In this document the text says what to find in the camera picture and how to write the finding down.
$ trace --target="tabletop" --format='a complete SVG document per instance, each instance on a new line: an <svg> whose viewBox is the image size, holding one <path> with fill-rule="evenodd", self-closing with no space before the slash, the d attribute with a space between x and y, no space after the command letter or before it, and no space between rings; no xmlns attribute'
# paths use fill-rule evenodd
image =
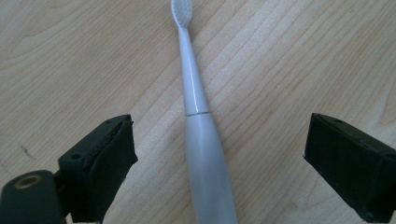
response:
<svg viewBox="0 0 396 224"><path fill-rule="evenodd" d="M396 1L193 1L240 223L363 223L304 160L312 113L396 147ZM131 114L105 223L194 223L170 1L0 1L0 188Z"/></svg>

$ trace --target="white toothbrush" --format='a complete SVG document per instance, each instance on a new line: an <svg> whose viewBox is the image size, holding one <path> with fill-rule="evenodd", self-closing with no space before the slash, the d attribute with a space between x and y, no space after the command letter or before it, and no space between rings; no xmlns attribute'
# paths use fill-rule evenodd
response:
<svg viewBox="0 0 396 224"><path fill-rule="evenodd" d="M207 106L190 41L191 0L172 0L178 29L186 116L186 150L197 223L237 223L221 141Z"/></svg>

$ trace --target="toothbrush head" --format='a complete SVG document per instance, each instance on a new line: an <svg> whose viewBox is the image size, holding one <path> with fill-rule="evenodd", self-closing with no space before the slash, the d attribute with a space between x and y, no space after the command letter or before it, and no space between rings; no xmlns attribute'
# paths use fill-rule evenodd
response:
<svg viewBox="0 0 396 224"><path fill-rule="evenodd" d="M172 0L171 9L177 27L187 28L192 18L191 0Z"/></svg>

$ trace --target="white bristles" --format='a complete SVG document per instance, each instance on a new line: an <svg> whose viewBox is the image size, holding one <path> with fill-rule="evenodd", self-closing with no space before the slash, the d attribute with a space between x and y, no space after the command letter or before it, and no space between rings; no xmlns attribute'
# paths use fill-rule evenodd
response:
<svg viewBox="0 0 396 224"><path fill-rule="evenodd" d="M191 0L172 0L171 8L176 25L187 28L192 18Z"/></svg>

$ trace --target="screw hole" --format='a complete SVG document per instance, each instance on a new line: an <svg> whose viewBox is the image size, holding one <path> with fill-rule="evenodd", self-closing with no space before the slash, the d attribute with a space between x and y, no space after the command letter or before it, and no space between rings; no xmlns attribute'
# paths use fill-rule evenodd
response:
<svg viewBox="0 0 396 224"><path fill-rule="evenodd" d="M80 157L81 157L81 155L79 155L79 154L72 155L73 160L78 160Z"/></svg>
<svg viewBox="0 0 396 224"><path fill-rule="evenodd" d="M15 188L17 188L17 189L27 189L27 188L30 188L30 187L34 186L38 182L40 182L40 180L41 180L41 176L40 175L28 175L28 176L20 179L15 184Z"/></svg>

